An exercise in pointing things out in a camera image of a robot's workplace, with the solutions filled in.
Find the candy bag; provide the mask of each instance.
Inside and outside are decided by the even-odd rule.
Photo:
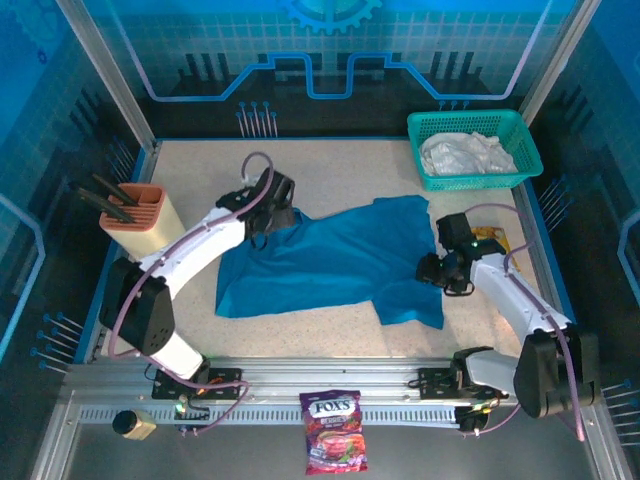
[[[359,401],[359,391],[300,394],[309,456],[307,475],[367,470]]]

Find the teal plastic basket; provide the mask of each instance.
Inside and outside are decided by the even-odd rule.
[[[513,188],[529,177],[542,173],[540,154],[531,133],[518,112],[513,110],[468,110],[459,112],[412,113],[407,119],[413,157],[427,190],[477,190]],[[513,156],[517,173],[431,176],[420,161],[420,145],[436,133],[473,133],[497,136],[502,147]]]

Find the white robotic arm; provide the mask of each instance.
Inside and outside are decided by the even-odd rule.
[[[476,239],[464,213],[443,217],[437,225],[448,253],[443,258],[424,257],[417,279],[442,287],[450,296],[466,296],[478,288],[496,305],[523,347],[518,358],[489,347],[458,352],[454,362],[464,377],[461,383],[515,395],[525,412],[541,417],[570,408],[573,380],[568,370],[574,370],[580,403],[595,403],[600,388],[596,337],[542,299],[505,261],[506,252],[496,240]],[[565,339],[558,338],[559,332],[568,338],[574,368],[567,368],[561,348]]]
[[[518,337],[520,345],[524,345],[527,336],[535,331],[554,331],[545,318],[547,315],[552,316],[561,329],[566,329],[571,321],[544,301],[512,265],[505,271],[504,258],[501,253],[493,253],[474,261],[471,265],[471,281],[498,308]],[[546,314],[536,308],[532,296],[544,307]],[[488,385],[515,395],[513,379],[518,360],[495,350],[474,353],[466,361],[469,378],[476,385]]]
[[[193,378],[205,358],[176,331],[172,300],[191,278],[246,238],[253,240],[256,234],[268,234],[294,223],[293,181],[277,171],[273,171],[270,182],[268,176],[267,169],[255,187],[223,196],[181,238],[139,263],[127,258],[116,260],[107,279],[100,321],[114,328],[125,298],[144,275],[146,279],[128,308],[118,335],[179,378]],[[258,197],[257,192],[263,191],[266,194]],[[253,209],[245,208],[258,198],[261,199]]]

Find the gear logo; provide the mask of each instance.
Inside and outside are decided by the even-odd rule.
[[[311,27],[314,33],[321,30],[327,35],[336,30],[347,32],[347,27],[359,28],[362,19],[371,18],[371,11],[381,7],[380,0],[280,0],[289,18],[298,20],[300,26]]]

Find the glass panel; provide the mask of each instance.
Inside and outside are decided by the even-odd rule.
[[[517,109],[574,4],[87,2],[154,133],[180,138],[404,135],[414,111]]]
[[[598,333],[605,365],[636,371],[638,22],[635,5],[604,0],[532,126],[545,163],[534,186],[577,320]]]
[[[78,337],[43,316],[84,324],[109,245],[69,185],[137,147],[53,0],[1,2],[0,31],[0,465],[28,478]]]

